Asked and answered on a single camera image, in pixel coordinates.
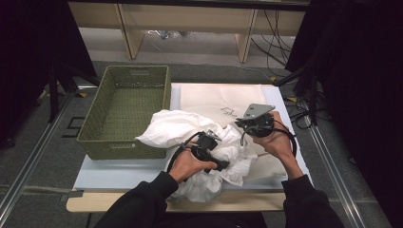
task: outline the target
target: green plastic basket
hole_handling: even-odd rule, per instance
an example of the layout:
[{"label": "green plastic basket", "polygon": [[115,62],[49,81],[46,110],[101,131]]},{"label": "green plastic basket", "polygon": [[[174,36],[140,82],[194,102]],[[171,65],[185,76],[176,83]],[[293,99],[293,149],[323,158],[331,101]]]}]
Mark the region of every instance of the green plastic basket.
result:
[{"label": "green plastic basket", "polygon": [[168,66],[109,66],[77,141],[93,160],[163,159],[163,149],[134,138],[170,97]]}]

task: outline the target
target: white cloth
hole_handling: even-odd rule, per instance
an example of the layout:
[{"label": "white cloth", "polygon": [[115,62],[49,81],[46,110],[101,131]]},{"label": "white cloth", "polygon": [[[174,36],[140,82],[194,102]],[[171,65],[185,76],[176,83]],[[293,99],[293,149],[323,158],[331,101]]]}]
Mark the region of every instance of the white cloth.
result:
[{"label": "white cloth", "polygon": [[208,174],[204,171],[195,174],[187,182],[180,184],[171,199],[187,197],[191,201],[210,201],[221,192],[222,180],[242,186],[243,177],[248,175],[257,154],[253,151],[245,153],[245,146],[240,146],[241,134],[232,125],[222,128],[208,118],[181,110],[162,110],[155,113],[143,135],[136,138],[150,146],[169,148],[183,143],[199,131],[207,132],[209,129],[222,139],[211,154],[217,159],[230,161],[230,165],[220,172],[211,170]]}]

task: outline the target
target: hand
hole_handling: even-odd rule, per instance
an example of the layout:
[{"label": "hand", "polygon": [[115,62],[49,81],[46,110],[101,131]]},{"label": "hand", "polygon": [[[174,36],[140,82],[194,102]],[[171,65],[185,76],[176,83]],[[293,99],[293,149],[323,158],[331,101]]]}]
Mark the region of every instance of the hand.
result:
[{"label": "hand", "polygon": [[189,148],[186,148],[175,160],[169,174],[177,183],[181,183],[203,169],[215,168],[217,168],[217,165],[214,162],[200,161],[193,156]]},{"label": "hand", "polygon": [[[276,111],[270,112],[275,119],[274,128],[287,130],[284,128],[284,123]],[[303,175],[301,169],[298,166],[296,158],[294,158],[293,151],[291,149],[290,139],[284,133],[273,131],[272,134],[266,137],[258,138],[252,137],[253,142],[263,146],[264,150],[274,157],[278,158],[282,165],[284,165],[285,171],[288,174],[289,179],[299,178]]]}]

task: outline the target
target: black electronic device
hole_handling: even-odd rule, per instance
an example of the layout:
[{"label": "black electronic device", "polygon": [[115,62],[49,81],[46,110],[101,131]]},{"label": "black electronic device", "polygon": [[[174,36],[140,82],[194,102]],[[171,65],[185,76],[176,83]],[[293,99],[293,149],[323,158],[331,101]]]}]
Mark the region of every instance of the black electronic device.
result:
[{"label": "black electronic device", "polygon": [[169,162],[169,165],[166,169],[166,172],[169,172],[175,162],[175,160],[178,158],[179,154],[183,152],[183,150],[189,145],[189,143],[195,138],[196,136],[199,136],[198,140],[196,143],[191,144],[190,150],[192,154],[200,161],[204,162],[214,162],[217,165],[217,168],[214,170],[221,171],[222,169],[225,169],[228,167],[230,164],[229,161],[221,161],[219,159],[214,158],[210,151],[216,148],[218,145],[216,141],[221,141],[220,137],[218,137],[213,131],[208,130],[207,132],[201,131],[193,136],[191,136],[187,141],[181,143],[175,154],[172,156],[171,161]]},{"label": "black electronic device", "polygon": [[[237,118],[235,124],[243,128],[243,134],[240,138],[240,144],[243,145],[243,138],[245,134],[254,137],[266,137],[273,133],[273,131],[281,132],[288,136],[293,145],[294,157],[297,155],[297,142],[295,135],[293,135],[288,128],[280,122],[277,122],[269,113],[276,107],[268,104],[250,104],[246,109],[243,118]],[[281,124],[284,129],[275,128],[275,122]]]},{"label": "black electronic device", "polygon": [[235,124],[242,127],[243,131],[250,136],[265,137],[270,135],[273,130],[260,126],[273,127],[274,119],[269,114],[276,107],[267,104],[250,104],[243,118],[237,118]]}]

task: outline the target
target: gray carpet floor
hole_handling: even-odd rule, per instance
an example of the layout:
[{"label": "gray carpet floor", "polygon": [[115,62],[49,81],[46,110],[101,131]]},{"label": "gray carpet floor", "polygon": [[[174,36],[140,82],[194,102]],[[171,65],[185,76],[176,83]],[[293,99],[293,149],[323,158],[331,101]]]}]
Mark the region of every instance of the gray carpet floor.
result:
[{"label": "gray carpet floor", "polygon": [[[106,66],[129,65],[129,63],[94,62],[98,75],[101,77]],[[239,83],[239,84],[270,84],[263,75],[270,75],[267,68],[245,69],[235,66],[209,65],[169,65],[172,82],[178,83]],[[278,69],[276,73],[287,75],[285,70]],[[281,94],[292,96],[294,84],[282,86]],[[25,191],[12,210],[5,227],[86,227],[88,214],[70,213],[66,209],[63,198],[72,188],[85,156],[85,150],[75,138],[65,138],[74,135],[76,129],[67,129],[74,117],[85,117],[94,92],[88,92],[85,98],[75,97],[68,105],[62,121],[53,134],[51,141],[32,174]],[[298,113],[294,103],[286,103],[290,116]],[[0,151],[0,199],[4,197],[8,186],[12,184],[30,151],[36,145],[48,121],[48,97],[42,105],[34,107],[27,117],[22,120],[21,127],[15,135],[16,146],[3,148]],[[355,203],[367,227],[390,227],[381,208],[372,195],[365,180],[357,167],[348,162],[349,156],[339,133],[325,112],[318,114],[318,127],[328,145],[337,168],[346,182]],[[73,125],[82,124],[76,120]],[[341,217],[346,227],[351,227],[347,214],[340,203],[335,187],[329,178],[324,163],[319,156],[317,147],[311,137],[310,129],[299,129],[294,124],[297,138],[301,146],[302,157],[310,170],[314,185],[323,190],[330,199],[332,207]],[[91,215],[89,227],[92,227],[102,214]],[[268,227],[284,227],[283,212],[263,212]]]}]

